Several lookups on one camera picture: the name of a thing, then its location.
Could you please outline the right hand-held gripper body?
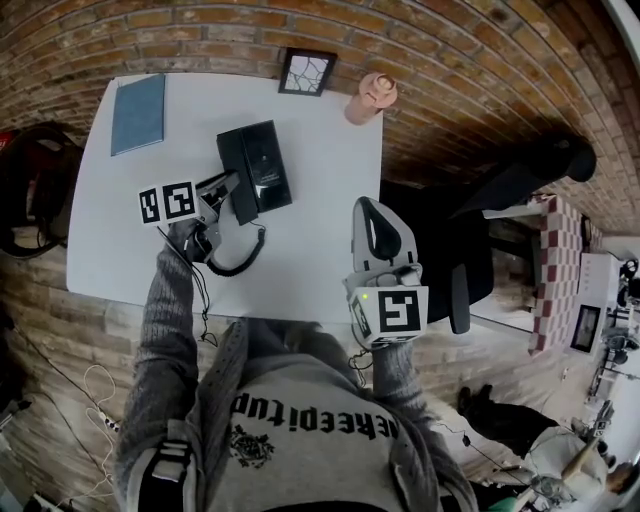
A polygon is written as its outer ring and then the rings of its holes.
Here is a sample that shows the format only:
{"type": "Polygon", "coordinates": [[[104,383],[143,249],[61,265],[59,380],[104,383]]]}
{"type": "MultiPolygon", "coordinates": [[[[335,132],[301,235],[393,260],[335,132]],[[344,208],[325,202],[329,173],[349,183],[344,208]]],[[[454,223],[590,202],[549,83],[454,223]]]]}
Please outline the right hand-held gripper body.
{"type": "Polygon", "coordinates": [[[425,332],[429,289],[421,276],[414,263],[355,272],[344,280],[352,332],[362,348],[407,343],[425,332]]]}

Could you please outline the white microwave oven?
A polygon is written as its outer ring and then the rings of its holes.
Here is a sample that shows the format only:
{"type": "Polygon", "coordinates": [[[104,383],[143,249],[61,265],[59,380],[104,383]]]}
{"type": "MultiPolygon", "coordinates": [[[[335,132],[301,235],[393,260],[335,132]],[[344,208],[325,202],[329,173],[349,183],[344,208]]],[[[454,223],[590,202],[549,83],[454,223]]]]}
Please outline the white microwave oven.
{"type": "Polygon", "coordinates": [[[564,351],[593,357],[608,313],[617,307],[621,262],[610,253],[583,253],[578,292],[564,351]]]}

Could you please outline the person's torso in grey sweatshirt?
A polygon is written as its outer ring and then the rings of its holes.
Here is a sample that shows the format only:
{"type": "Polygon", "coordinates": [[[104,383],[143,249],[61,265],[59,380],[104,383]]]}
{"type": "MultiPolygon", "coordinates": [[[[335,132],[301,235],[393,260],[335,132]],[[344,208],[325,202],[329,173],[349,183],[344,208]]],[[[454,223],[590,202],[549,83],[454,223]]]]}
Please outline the person's torso in grey sweatshirt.
{"type": "Polygon", "coordinates": [[[246,371],[247,323],[184,393],[135,376],[116,464],[123,512],[479,512],[428,411],[416,424],[378,402],[320,330],[321,362],[246,371]]]}

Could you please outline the black office chair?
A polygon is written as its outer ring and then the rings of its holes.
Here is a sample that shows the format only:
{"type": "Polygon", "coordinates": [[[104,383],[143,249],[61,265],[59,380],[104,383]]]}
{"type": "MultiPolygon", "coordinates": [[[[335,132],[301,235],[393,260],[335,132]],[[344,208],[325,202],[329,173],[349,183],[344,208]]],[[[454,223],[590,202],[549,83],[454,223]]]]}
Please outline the black office chair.
{"type": "Polygon", "coordinates": [[[483,213],[522,205],[534,192],[564,177],[586,182],[596,163],[586,138],[548,133],[508,151],[469,183],[415,188],[382,181],[380,202],[414,233],[423,267],[421,283],[429,289],[429,322],[448,319],[454,333],[469,330],[471,305],[494,288],[494,250],[527,261],[532,284],[540,285],[540,235],[528,230],[524,242],[494,238],[483,213]]]}

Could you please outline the person's left hand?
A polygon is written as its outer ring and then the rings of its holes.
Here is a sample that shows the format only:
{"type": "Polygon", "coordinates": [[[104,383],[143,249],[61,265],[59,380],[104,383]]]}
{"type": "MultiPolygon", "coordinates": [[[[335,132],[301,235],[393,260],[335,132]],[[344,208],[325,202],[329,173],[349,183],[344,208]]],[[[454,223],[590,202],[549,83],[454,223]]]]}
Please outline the person's left hand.
{"type": "Polygon", "coordinates": [[[168,237],[171,244],[189,263],[202,263],[204,259],[203,251],[196,246],[194,241],[199,225],[198,219],[191,218],[172,223],[169,227],[168,237]]]}

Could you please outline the person's left forearm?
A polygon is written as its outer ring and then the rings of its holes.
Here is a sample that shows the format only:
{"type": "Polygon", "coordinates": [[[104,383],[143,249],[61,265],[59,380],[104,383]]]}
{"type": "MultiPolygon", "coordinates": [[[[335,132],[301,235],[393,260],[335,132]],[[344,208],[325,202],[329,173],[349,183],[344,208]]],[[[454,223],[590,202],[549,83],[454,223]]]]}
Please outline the person's left forearm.
{"type": "Polygon", "coordinates": [[[144,307],[135,361],[140,385],[153,391],[184,393],[198,376],[193,335],[194,284],[185,262],[170,247],[157,256],[156,273],[144,307]]]}

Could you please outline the white square table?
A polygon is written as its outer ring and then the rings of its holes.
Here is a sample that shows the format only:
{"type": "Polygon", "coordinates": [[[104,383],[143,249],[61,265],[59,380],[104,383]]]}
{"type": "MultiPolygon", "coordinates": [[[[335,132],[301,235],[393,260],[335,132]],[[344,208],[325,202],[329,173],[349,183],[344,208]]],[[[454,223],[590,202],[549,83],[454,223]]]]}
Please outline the white square table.
{"type": "Polygon", "coordinates": [[[350,124],[348,97],[282,94],[275,81],[172,73],[165,80],[164,138],[111,152],[116,94],[103,95],[86,143],[72,206],[67,286],[75,293],[143,304],[163,239],[142,222],[139,194],[219,174],[220,133],[261,121],[275,125],[292,203],[260,215],[265,245],[244,273],[205,277],[211,310],[223,316],[348,323],[343,280],[353,269],[352,209],[376,197],[382,122],[350,124]]]}

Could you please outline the red checkered tablecloth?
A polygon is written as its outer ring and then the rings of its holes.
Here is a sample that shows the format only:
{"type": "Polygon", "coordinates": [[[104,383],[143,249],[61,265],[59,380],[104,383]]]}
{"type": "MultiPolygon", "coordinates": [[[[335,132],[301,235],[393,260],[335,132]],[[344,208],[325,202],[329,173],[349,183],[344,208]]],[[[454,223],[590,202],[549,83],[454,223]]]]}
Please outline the red checkered tablecloth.
{"type": "Polygon", "coordinates": [[[542,208],[541,280],[537,289],[529,354],[563,345],[569,336],[579,284],[581,214],[557,195],[536,198],[542,208]]]}

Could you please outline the blue notebook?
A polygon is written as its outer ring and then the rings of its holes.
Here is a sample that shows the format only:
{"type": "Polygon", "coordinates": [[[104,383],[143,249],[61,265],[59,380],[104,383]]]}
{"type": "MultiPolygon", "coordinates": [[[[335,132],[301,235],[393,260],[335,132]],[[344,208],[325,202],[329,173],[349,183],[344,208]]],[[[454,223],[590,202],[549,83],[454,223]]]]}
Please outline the blue notebook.
{"type": "Polygon", "coordinates": [[[165,75],[156,74],[116,89],[112,156],[164,140],[165,84],[165,75]]]}

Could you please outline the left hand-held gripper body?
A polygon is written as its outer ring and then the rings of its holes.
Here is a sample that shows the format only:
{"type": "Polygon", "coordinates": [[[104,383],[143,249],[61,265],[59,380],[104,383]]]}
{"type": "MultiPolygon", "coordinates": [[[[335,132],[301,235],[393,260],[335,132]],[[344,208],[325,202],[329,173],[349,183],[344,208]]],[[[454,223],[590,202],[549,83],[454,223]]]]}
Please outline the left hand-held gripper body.
{"type": "Polygon", "coordinates": [[[144,227],[170,227],[172,223],[196,218],[199,230],[194,236],[196,246],[207,261],[219,245],[218,221],[201,220],[201,183],[183,181],[157,185],[138,193],[138,209],[144,227]]]}

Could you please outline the person's leg in grey trousers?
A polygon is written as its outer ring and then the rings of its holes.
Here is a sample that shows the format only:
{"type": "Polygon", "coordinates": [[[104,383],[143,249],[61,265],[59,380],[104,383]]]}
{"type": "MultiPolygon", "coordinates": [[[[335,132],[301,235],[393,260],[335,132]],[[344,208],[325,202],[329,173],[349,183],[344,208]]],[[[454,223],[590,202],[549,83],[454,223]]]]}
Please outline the person's leg in grey trousers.
{"type": "Polygon", "coordinates": [[[313,351],[320,334],[317,322],[289,322],[250,318],[248,327],[248,353],[245,370],[260,368],[268,359],[301,355],[321,362],[313,351]]]}

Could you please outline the black rectangular box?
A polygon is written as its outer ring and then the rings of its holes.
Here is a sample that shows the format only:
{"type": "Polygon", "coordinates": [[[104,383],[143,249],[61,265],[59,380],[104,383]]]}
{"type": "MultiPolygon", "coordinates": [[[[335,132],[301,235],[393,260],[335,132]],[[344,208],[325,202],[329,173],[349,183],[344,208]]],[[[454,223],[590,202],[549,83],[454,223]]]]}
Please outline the black rectangular box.
{"type": "Polygon", "coordinates": [[[248,175],[259,213],[292,203],[275,124],[272,120],[241,129],[248,175]]]}

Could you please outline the rattan chair with red cushion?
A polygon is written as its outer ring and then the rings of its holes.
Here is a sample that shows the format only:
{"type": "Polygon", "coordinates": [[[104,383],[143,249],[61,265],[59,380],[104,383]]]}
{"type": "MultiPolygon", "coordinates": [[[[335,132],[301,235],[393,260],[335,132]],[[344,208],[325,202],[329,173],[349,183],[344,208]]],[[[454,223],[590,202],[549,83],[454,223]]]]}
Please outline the rattan chair with red cushion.
{"type": "Polygon", "coordinates": [[[68,243],[83,149],[55,123],[11,131],[0,151],[0,251],[32,259],[68,243]]]}

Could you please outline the pink bottle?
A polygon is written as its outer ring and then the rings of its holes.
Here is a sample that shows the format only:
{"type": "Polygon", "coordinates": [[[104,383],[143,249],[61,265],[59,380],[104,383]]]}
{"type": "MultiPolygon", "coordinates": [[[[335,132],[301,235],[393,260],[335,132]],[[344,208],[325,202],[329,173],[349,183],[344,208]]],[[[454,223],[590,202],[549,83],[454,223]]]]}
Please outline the pink bottle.
{"type": "Polygon", "coordinates": [[[398,97],[396,81],[384,73],[366,75],[357,93],[345,107],[346,119],[354,125],[364,125],[393,105],[398,97]]]}

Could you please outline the black picture frame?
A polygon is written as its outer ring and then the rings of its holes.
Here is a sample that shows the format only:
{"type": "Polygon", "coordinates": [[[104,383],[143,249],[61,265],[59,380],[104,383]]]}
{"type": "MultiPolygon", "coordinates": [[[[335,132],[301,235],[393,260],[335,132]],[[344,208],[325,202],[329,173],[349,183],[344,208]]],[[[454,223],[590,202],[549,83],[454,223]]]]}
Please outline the black picture frame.
{"type": "Polygon", "coordinates": [[[288,47],[278,92],[320,97],[333,72],[338,55],[332,52],[288,47]]]}

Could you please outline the person's right forearm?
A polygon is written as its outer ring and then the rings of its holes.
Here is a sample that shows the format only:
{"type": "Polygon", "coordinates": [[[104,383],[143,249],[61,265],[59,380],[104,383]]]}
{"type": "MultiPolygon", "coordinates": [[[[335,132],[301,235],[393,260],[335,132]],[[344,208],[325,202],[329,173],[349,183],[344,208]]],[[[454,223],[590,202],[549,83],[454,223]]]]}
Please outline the person's right forearm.
{"type": "Polygon", "coordinates": [[[392,344],[372,353],[373,396],[412,423],[428,419],[426,401],[412,364],[413,345],[392,344]]]}

